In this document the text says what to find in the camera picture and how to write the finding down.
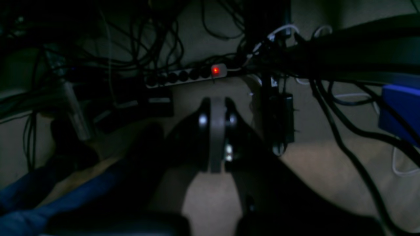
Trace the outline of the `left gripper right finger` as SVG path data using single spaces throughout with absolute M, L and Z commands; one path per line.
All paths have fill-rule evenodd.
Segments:
M 232 148 L 231 160 L 225 160 L 226 171 L 236 171 L 258 164 L 263 141 L 240 116 L 234 101 L 225 99 L 225 143 Z

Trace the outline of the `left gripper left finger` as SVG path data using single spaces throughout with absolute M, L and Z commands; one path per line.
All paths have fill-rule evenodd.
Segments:
M 170 166 L 189 164 L 206 172 L 209 165 L 210 98 L 181 120 L 166 137 L 166 157 Z

